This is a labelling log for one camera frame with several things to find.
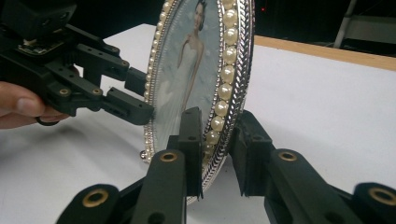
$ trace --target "black plastic part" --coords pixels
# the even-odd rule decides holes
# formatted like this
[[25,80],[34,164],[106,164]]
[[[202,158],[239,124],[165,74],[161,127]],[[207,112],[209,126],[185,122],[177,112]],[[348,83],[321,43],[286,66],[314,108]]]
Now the black plastic part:
[[154,111],[154,107],[151,105],[139,101],[116,88],[111,88],[108,91],[106,98],[103,100],[102,108],[106,112],[135,125],[147,124]]
[[120,222],[120,195],[110,185],[82,190],[66,207],[57,224],[114,224]]
[[271,224],[291,224],[293,219],[288,209],[273,200],[264,200],[265,211]]
[[140,180],[134,182],[131,186],[120,191],[120,213],[122,214],[120,223],[129,223],[131,221],[135,206],[137,204],[137,199],[139,198],[139,194],[143,186],[143,182],[144,178],[141,178]]
[[135,69],[130,68],[127,73],[125,81],[125,89],[133,91],[141,96],[145,93],[146,74]]
[[137,200],[131,224],[186,223],[185,156],[178,150],[157,152]]
[[98,77],[105,75],[120,81],[126,79],[129,63],[120,57],[83,44],[78,44],[76,51],[78,54],[76,65],[89,68],[90,73],[96,73]]
[[170,135],[166,149],[178,149],[178,135]]
[[59,121],[55,121],[55,122],[44,122],[40,119],[40,117],[35,117],[35,121],[37,121],[37,123],[43,125],[43,126],[53,126],[57,123],[59,123]]
[[351,206],[364,223],[396,223],[396,190],[376,183],[359,184]]
[[[154,111],[151,105],[117,90],[104,96],[100,89],[101,75],[126,79],[129,64],[120,58],[120,50],[72,26],[65,30],[67,32],[56,33],[51,38],[61,42],[65,40],[67,44],[45,55],[16,50],[18,40],[2,35],[1,80],[35,92],[46,105],[73,117],[78,108],[86,107],[91,111],[103,108],[132,124],[148,123]],[[84,77],[69,68],[73,64],[84,68]]]
[[1,21],[24,39],[33,40],[64,27],[76,7],[73,0],[6,0]]
[[233,129],[229,150],[241,195],[264,196],[268,178],[265,163],[274,150],[268,133],[253,114],[245,110]]
[[198,107],[183,112],[178,136],[178,150],[186,157],[187,196],[203,196],[202,191],[202,122]]
[[[273,151],[268,171],[293,223],[362,223],[301,154],[288,149]],[[266,197],[276,200],[279,196]]]

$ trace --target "metal ring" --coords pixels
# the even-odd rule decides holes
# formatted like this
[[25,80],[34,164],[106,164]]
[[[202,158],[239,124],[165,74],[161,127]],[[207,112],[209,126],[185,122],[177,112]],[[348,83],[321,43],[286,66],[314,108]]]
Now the metal ring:
[[396,206],[396,195],[387,189],[371,188],[369,189],[369,194],[373,199],[380,203],[389,206]]
[[283,151],[277,154],[280,159],[284,161],[297,161],[297,156],[294,153]]
[[173,152],[167,152],[161,155],[161,161],[175,161],[175,160],[177,160],[177,154]]
[[[99,198],[93,199],[93,195],[98,195]],[[105,189],[93,189],[87,195],[85,195],[82,200],[82,205],[85,207],[96,207],[102,203],[104,203],[108,198],[108,193]]]

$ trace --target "photo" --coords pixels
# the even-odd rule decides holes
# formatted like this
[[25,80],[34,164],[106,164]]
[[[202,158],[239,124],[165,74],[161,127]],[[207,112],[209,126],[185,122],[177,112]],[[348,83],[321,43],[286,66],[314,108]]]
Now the photo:
[[157,64],[154,147],[166,149],[178,135],[181,114],[198,106],[208,123],[219,76],[219,7],[214,0],[180,1],[164,27]]

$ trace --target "pearl bead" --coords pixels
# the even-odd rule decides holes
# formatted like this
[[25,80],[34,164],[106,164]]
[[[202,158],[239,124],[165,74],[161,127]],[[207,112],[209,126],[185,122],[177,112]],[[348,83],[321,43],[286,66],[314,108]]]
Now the pearl bead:
[[157,30],[158,31],[161,31],[163,29],[163,22],[162,21],[159,21],[158,23],[157,23]]
[[233,91],[233,87],[228,83],[224,83],[219,87],[219,97],[222,100],[229,100],[232,91]]
[[225,50],[223,54],[223,59],[227,64],[233,64],[236,61],[236,48],[229,47]]
[[223,67],[223,69],[221,70],[220,76],[223,82],[231,84],[233,83],[234,74],[235,74],[235,69],[233,69],[233,66],[227,65]]
[[214,131],[221,132],[222,128],[224,126],[224,119],[222,119],[222,117],[220,117],[220,116],[216,116],[210,122],[210,126],[212,127],[212,129]]
[[233,27],[238,21],[238,13],[236,13],[236,10],[227,10],[224,14],[223,21],[227,29]]
[[207,142],[204,142],[203,152],[210,152],[213,150],[214,150],[214,148],[212,145],[209,145]]
[[156,49],[151,49],[151,53],[150,53],[151,57],[154,57],[156,53],[157,53]]
[[228,9],[232,8],[234,2],[235,2],[234,0],[222,0],[224,9],[228,10]]
[[166,12],[166,13],[168,13],[168,12],[169,12],[169,9],[171,9],[171,6],[172,6],[172,4],[170,4],[169,2],[165,2],[165,3],[163,4],[163,11]]
[[219,101],[215,105],[215,113],[221,117],[225,117],[228,112],[228,104],[224,101]]
[[160,36],[161,36],[161,31],[156,31],[154,35],[155,39],[156,40],[160,39]]
[[215,145],[217,144],[219,141],[219,134],[215,131],[210,131],[207,133],[206,135],[206,142],[209,145]]
[[166,20],[166,12],[162,12],[160,14],[160,21],[165,21]]
[[204,159],[209,159],[213,156],[213,151],[204,152]]
[[156,49],[158,47],[158,40],[152,41],[152,47]]
[[227,29],[224,33],[225,43],[228,45],[234,45],[238,40],[238,30],[235,28]]
[[154,64],[154,59],[153,58],[149,58],[148,64],[149,64],[149,66],[152,66]]

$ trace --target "screw hole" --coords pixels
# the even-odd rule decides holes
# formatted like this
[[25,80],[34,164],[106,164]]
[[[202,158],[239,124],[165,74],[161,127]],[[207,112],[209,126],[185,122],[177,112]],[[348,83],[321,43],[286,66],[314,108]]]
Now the screw hole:
[[172,152],[164,153],[161,156],[161,161],[175,161],[176,159],[177,159],[177,154]]
[[284,161],[297,161],[296,155],[291,152],[280,152],[278,156]]
[[94,189],[84,197],[82,204],[85,207],[96,207],[104,203],[107,198],[108,192],[105,189]]
[[378,201],[389,206],[396,205],[396,195],[387,189],[371,188],[369,189],[370,196]]
[[165,222],[165,215],[162,213],[153,213],[148,217],[148,224],[163,224]]
[[69,90],[68,89],[61,89],[61,90],[59,90],[59,93],[61,95],[66,95],[67,93],[69,93]]

